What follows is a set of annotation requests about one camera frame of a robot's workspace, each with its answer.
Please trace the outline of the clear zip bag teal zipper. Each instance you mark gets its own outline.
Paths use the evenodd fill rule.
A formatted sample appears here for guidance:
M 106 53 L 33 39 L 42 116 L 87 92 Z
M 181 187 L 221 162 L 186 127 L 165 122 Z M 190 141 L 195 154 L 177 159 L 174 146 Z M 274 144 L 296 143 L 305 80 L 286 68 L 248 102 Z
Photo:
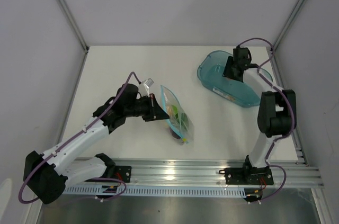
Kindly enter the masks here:
M 184 109 L 182 108 L 176 95 L 169 88 L 167 88 L 164 85 L 161 85 L 160 94 L 161 94 L 162 108 L 166 113 L 167 113 L 166 107 L 170 105 L 176 105 L 177 107 L 181 109 L 181 113 L 186 113 Z M 166 120 L 166 122 L 168 124 L 168 127 L 171 128 L 173 131 L 175 131 L 182 138 L 182 142 L 178 142 L 178 141 L 177 142 L 180 145 L 188 144 L 190 141 L 193 140 L 193 137 L 194 137 L 194 125 L 191 119 L 189 118 L 190 119 L 189 129 L 188 130 L 182 129 L 179 124 L 179 115 L 169 115 L 169 119 Z

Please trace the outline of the green toy bell pepper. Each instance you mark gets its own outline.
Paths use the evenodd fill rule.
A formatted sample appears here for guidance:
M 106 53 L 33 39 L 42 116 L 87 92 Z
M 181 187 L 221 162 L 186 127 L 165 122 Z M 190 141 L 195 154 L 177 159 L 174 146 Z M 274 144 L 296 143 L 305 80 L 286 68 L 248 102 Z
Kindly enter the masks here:
M 185 129 L 185 130 L 189 129 L 189 127 L 190 127 L 190 119 L 186 115 L 186 113 L 181 113 L 179 115 L 179 124 L 180 124 L 182 129 Z

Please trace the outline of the yellow toy lemon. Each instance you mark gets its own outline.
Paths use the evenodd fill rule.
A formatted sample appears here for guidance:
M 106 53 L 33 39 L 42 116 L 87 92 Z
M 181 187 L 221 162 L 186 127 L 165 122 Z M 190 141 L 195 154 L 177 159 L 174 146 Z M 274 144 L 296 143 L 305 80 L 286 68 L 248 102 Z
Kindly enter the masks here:
M 172 108 L 171 108 L 170 106 L 167 106 L 167 107 L 166 107 L 166 110 L 167 110 L 167 113 L 168 113 L 169 115 L 172 115 L 172 114 L 173 114 Z

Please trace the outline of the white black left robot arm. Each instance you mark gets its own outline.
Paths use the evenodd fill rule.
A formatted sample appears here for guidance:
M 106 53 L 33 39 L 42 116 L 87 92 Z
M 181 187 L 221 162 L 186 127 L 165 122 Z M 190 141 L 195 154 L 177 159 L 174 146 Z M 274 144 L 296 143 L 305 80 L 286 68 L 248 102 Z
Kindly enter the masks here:
M 75 184 L 87 180 L 112 180 L 115 163 L 105 154 L 97 154 L 81 164 L 74 164 L 73 161 L 90 146 L 122 126 L 127 118 L 141 117 L 145 122 L 169 119 L 153 93 L 141 97 L 139 93 L 138 86 L 125 83 L 118 89 L 116 96 L 96 109 L 80 132 L 41 154 L 36 151 L 29 153 L 25 158 L 19 201 L 27 203 L 22 198 L 26 186 L 37 196 L 37 200 L 50 204 L 66 188 Z

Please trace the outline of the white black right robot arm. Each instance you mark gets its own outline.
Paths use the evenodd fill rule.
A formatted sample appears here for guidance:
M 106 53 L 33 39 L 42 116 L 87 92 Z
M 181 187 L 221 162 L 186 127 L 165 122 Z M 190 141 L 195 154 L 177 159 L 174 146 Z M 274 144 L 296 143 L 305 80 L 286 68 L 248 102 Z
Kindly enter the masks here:
M 274 149 L 296 127 L 296 94 L 265 76 L 261 67 L 252 63 L 250 50 L 240 46 L 233 49 L 223 76 L 248 85 L 260 97 L 257 115 L 259 137 L 242 167 L 224 169 L 226 183 L 255 184 L 264 179 L 271 185 L 270 159 Z

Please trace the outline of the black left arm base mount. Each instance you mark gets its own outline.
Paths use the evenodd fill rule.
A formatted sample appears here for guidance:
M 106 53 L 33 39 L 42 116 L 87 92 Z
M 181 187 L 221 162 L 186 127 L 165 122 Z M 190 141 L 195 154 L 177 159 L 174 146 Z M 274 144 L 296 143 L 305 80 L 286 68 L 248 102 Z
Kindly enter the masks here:
M 131 166 L 117 165 L 113 159 L 104 153 L 96 154 L 95 158 L 100 159 L 105 166 L 104 173 L 100 178 L 115 178 L 124 181 L 125 183 L 130 182 L 132 174 Z

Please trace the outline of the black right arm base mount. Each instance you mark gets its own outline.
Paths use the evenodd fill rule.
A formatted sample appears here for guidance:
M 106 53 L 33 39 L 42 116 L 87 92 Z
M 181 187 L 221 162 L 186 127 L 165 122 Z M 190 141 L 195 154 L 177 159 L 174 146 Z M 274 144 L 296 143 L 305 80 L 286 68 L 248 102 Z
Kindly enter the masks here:
M 270 168 L 224 168 L 218 171 L 223 175 L 228 185 L 273 185 L 273 175 Z

